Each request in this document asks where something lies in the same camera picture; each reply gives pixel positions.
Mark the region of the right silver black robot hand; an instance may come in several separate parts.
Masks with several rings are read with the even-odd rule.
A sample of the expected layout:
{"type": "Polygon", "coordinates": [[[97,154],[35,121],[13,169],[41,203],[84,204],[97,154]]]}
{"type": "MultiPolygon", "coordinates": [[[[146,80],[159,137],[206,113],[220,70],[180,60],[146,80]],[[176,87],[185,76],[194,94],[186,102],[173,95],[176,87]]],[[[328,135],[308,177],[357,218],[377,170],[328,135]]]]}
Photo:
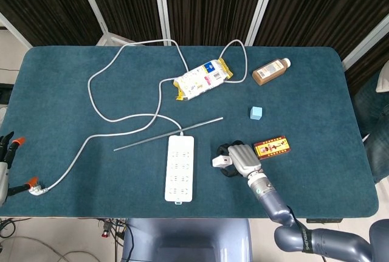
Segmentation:
{"type": "Polygon", "coordinates": [[[219,168],[228,177],[242,176],[249,178],[255,172],[261,172],[261,163],[250,145],[236,140],[225,143],[217,149],[217,156],[212,159],[212,167],[219,168]]]}

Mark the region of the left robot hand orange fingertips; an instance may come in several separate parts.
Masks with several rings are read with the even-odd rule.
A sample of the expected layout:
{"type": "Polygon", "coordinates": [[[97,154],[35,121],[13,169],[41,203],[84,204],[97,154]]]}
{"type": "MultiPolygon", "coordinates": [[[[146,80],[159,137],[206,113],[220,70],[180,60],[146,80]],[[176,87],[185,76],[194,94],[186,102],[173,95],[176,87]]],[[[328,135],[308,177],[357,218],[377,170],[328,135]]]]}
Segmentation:
{"type": "Polygon", "coordinates": [[[1,136],[1,206],[3,206],[9,196],[32,189],[38,185],[38,178],[33,177],[23,185],[9,187],[9,174],[15,158],[16,150],[25,142],[24,137],[10,141],[14,132],[6,136],[1,136]]]}

